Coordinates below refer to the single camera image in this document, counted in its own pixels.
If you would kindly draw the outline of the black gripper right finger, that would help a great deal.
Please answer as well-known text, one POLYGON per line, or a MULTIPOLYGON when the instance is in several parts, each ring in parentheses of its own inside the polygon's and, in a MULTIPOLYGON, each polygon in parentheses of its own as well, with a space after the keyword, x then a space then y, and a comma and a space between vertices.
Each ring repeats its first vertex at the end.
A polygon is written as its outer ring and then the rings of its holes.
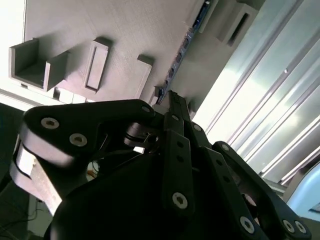
POLYGON ((216 188, 221 220, 216 237, 226 240, 310 240, 312 234, 300 217, 225 142, 210 144, 200 126, 191 121, 186 100, 177 95, 196 161, 216 188))

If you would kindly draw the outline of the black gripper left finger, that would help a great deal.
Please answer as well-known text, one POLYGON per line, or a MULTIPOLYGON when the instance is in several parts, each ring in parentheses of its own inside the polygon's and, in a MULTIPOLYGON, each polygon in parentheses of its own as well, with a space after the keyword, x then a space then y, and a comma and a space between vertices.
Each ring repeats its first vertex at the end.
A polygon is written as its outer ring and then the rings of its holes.
POLYGON ((41 106, 23 116, 20 145, 34 157, 30 179, 55 215, 77 188, 137 157, 163 161, 161 199, 176 217, 195 214, 191 140, 177 93, 158 113, 139 99, 41 106))

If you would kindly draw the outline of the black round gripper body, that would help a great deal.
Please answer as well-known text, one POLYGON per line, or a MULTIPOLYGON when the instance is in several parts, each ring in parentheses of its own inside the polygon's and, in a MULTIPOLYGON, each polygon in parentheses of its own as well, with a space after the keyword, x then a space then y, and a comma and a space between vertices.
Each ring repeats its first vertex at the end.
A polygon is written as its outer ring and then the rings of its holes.
POLYGON ((209 169, 192 159, 195 213, 174 216, 162 204, 164 163, 139 156, 109 176, 72 191, 59 205, 47 240, 240 240, 209 169))

